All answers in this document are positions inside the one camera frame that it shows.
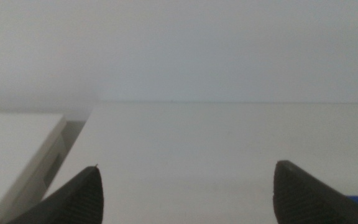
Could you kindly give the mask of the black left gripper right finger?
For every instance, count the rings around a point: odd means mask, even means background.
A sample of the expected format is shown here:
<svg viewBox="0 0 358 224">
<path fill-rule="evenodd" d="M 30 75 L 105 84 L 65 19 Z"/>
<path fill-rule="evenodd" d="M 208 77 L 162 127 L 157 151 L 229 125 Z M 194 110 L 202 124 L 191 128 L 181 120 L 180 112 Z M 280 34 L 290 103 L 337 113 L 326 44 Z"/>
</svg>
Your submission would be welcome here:
<svg viewBox="0 0 358 224">
<path fill-rule="evenodd" d="M 358 224 L 358 203 L 290 161 L 278 161 L 273 210 L 279 224 Z"/>
</svg>

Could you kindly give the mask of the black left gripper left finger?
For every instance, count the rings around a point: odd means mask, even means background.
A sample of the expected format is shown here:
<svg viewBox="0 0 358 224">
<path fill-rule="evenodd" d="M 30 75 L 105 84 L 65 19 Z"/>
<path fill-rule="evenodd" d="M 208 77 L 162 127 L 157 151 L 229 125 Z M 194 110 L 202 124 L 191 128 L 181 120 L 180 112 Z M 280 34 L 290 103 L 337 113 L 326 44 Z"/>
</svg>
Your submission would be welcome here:
<svg viewBox="0 0 358 224">
<path fill-rule="evenodd" d="M 89 166 L 8 224 L 101 224 L 103 213 L 101 174 Z"/>
</svg>

